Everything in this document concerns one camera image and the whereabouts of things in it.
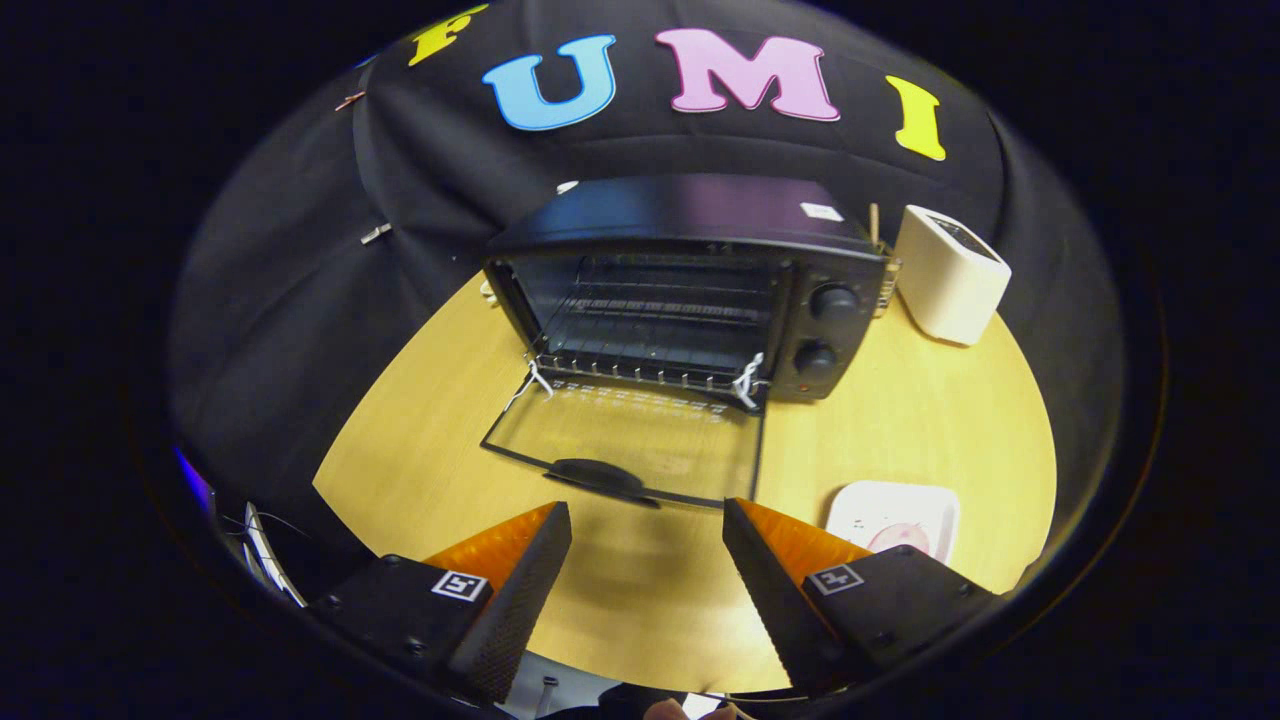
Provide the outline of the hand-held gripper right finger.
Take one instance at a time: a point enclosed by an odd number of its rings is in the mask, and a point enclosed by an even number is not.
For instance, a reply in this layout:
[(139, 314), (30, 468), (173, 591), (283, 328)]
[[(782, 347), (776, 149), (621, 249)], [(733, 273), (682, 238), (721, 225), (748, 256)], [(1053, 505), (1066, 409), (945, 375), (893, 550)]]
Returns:
[(794, 688), (876, 679), (947, 639), (997, 596), (910, 544), (872, 552), (741, 497), (722, 541)]

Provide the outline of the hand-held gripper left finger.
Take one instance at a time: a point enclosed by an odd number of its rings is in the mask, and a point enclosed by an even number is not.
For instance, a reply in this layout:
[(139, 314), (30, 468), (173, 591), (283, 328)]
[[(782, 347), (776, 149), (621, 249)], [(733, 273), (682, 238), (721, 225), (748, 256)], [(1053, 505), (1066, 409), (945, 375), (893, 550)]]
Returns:
[(399, 674), (474, 703), (502, 703), (572, 542), (549, 502), (424, 560), (374, 559), (308, 611)]

